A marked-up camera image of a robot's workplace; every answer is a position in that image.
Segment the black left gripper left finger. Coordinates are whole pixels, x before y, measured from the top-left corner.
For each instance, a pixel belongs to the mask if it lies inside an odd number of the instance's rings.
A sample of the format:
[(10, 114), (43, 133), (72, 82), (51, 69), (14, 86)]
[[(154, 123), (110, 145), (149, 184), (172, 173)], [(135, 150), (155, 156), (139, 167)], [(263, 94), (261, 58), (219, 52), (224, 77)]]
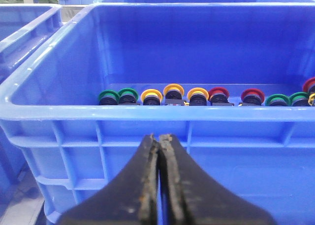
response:
[(145, 135), (119, 174), (95, 195), (64, 212), (60, 225), (156, 225), (158, 144)]

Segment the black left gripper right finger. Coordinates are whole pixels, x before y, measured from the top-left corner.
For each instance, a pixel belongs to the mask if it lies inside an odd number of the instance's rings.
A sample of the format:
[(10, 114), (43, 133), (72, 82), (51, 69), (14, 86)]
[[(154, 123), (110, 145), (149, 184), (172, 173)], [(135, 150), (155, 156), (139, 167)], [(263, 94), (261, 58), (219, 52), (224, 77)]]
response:
[(163, 222), (166, 225), (275, 225), (266, 210), (209, 176), (177, 136), (159, 137)]

